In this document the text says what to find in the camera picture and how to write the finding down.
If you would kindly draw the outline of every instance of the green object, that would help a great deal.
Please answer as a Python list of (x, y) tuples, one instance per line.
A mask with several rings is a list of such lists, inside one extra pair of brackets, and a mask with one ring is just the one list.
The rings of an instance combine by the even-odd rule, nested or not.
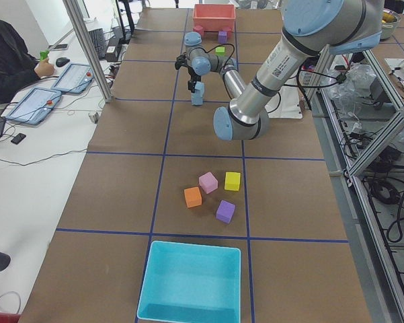
[(40, 60), (43, 61), (44, 59), (48, 58), (49, 50), (44, 50), (43, 52), (40, 52)]
[(218, 56), (224, 56), (226, 53), (226, 48), (225, 47), (217, 47), (215, 49), (215, 54), (217, 54)]

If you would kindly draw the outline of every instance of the orange cube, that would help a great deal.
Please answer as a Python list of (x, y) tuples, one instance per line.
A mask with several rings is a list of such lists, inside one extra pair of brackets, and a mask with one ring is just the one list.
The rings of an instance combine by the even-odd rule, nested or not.
[(188, 208), (202, 205), (202, 195), (200, 194), (200, 189), (198, 186), (186, 188), (184, 190), (184, 196), (186, 198)]

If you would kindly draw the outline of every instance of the person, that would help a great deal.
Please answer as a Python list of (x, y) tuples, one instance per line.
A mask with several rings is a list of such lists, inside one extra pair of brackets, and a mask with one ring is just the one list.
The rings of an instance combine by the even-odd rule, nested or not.
[(0, 20), (0, 104), (9, 103), (21, 88), (54, 74), (49, 59), (38, 62), (11, 24)]

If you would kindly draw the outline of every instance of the purple cube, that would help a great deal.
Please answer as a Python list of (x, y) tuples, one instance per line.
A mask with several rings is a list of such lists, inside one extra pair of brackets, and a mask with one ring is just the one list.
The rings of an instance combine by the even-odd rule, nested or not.
[(203, 188), (206, 194), (209, 194), (218, 188), (218, 180), (216, 180), (215, 176), (212, 175), (211, 172), (208, 172), (199, 177), (199, 185)]
[(227, 42), (227, 32), (218, 32), (218, 42), (225, 44)]
[(229, 203), (227, 201), (222, 200), (220, 203), (220, 207), (216, 210), (216, 218), (225, 223), (230, 223), (231, 217), (235, 212), (236, 205)]

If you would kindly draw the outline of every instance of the robotic arm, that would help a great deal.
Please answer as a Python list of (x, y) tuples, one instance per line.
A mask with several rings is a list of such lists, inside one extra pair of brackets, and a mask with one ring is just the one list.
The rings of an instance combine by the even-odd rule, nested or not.
[(375, 47), (381, 35), (382, 9), (379, 0), (289, 0), (281, 40), (247, 85), (234, 61), (206, 53), (198, 34), (188, 33), (187, 65), (199, 76), (219, 72), (233, 97), (227, 108), (220, 107), (214, 114), (218, 138), (246, 140), (266, 133), (269, 118), (264, 106), (300, 65), (326, 45), (333, 55)]

